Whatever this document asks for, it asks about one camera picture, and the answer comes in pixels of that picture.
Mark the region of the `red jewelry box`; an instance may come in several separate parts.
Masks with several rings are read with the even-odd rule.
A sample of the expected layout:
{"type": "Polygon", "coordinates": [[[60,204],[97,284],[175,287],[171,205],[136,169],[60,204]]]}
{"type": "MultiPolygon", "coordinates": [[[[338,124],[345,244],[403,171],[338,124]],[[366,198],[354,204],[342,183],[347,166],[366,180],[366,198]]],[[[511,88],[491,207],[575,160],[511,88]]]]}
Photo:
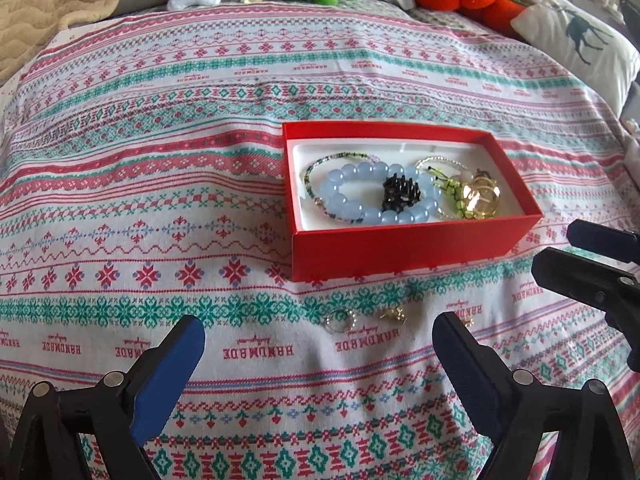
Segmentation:
{"type": "Polygon", "coordinates": [[[356,278],[506,255],[542,212],[488,132],[402,122],[287,122],[282,127],[292,279],[356,278]],[[465,219],[458,189],[477,170],[501,191],[495,217],[465,219]],[[419,203],[382,211],[383,183],[404,174],[419,203]]]}

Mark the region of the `gold stud earring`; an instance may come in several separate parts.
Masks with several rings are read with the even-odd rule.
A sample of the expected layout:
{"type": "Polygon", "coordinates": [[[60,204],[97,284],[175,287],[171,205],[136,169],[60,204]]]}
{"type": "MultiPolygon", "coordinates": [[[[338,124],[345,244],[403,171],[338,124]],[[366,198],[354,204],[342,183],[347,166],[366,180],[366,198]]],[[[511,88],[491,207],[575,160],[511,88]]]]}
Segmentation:
{"type": "Polygon", "coordinates": [[[407,321],[407,315],[403,307],[394,307],[384,310],[380,319],[404,324],[407,321]]]}

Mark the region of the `white deer print pillow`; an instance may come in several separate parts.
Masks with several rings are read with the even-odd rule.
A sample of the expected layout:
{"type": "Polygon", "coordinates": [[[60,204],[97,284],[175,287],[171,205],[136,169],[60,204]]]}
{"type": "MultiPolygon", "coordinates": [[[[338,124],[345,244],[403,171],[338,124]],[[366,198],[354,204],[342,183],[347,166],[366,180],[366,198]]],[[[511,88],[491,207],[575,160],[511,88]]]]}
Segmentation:
{"type": "Polygon", "coordinates": [[[561,64],[622,114],[639,73],[639,52],[621,32],[568,0],[541,0],[511,21],[533,47],[561,64]]]}

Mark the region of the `black hair claw clip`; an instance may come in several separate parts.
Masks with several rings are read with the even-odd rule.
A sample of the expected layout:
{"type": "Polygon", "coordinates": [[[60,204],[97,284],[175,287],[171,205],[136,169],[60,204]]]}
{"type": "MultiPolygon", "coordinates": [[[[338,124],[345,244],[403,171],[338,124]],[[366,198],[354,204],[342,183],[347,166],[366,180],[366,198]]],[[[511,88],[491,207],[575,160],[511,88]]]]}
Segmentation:
{"type": "Polygon", "coordinates": [[[404,174],[393,174],[383,183],[384,197],[382,211],[404,212],[420,202],[422,193],[420,184],[404,174]]]}

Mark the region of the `patterned nordic bedspread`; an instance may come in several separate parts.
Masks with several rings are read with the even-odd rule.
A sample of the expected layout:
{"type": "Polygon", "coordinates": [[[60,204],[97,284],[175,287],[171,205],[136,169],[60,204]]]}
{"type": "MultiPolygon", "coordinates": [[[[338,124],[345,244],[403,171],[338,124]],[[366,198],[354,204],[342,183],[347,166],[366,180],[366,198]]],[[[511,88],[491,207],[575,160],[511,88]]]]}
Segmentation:
{"type": "Polygon", "coordinates": [[[193,314],[205,356],[148,446],[163,478],[472,479],[490,443],[431,344],[454,310],[545,384],[605,382],[638,448],[624,336],[530,277],[576,218],[639,223],[620,123],[542,52],[385,2],[225,3],[62,32],[10,89],[6,428],[36,382],[93,385],[193,314]],[[306,119],[486,130],[544,215],[499,259],[296,283],[281,126],[306,119]]]}

